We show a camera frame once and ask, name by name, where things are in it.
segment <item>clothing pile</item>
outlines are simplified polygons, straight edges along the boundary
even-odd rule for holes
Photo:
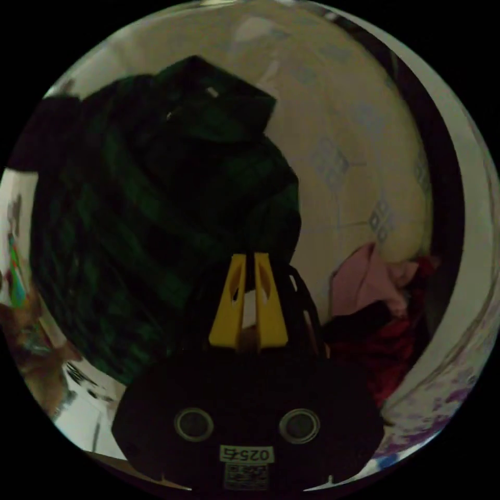
[[[265,135],[275,104],[198,56],[41,101],[8,167],[38,173],[33,281],[96,369],[128,385],[170,356],[213,264],[290,261],[298,178]]]
[[[332,319],[322,327],[330,358],[363,367],[379,406],[429,343],[423,317],[438,260],[385,263],[374,243],[355,251],[331,281]]]

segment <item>colorful object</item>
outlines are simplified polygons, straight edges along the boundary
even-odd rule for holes
[[[10,264],[9,264],[9,295],[11,305],[14,308],[23,307],[27,301],[27,285],[21,271],[21,261],[17,250],[16,239],[12,233],[8,236]],[[25,328],[26,336],[24,348],[34,354],[48,354],[52,349],[52,343],[40,323]]]

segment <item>pink cloth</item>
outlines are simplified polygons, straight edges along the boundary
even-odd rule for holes
[[[394,317],[405,317],[407,303],[401,290],[417,269],[416,262],[385,263],[374,243],[362,246],[332,277],[332,316],[353,314],[373,302],[384,301]]]

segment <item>qr code sticker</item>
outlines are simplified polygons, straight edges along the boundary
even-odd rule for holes
[[[264,491],[269,487],[267,465],[226,464],[226,490]]]

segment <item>camera lens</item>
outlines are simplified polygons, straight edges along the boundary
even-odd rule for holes
[[[208,439],[214,430],[214,422],[210,415],[199,408],[186,408],[180,411],[174,426],[180,437],[193,442]]]
[[[308,443],[319,432],[319,418],[313,411],[305,408],[292,410],[281,419],[279,431],[289,443]]]

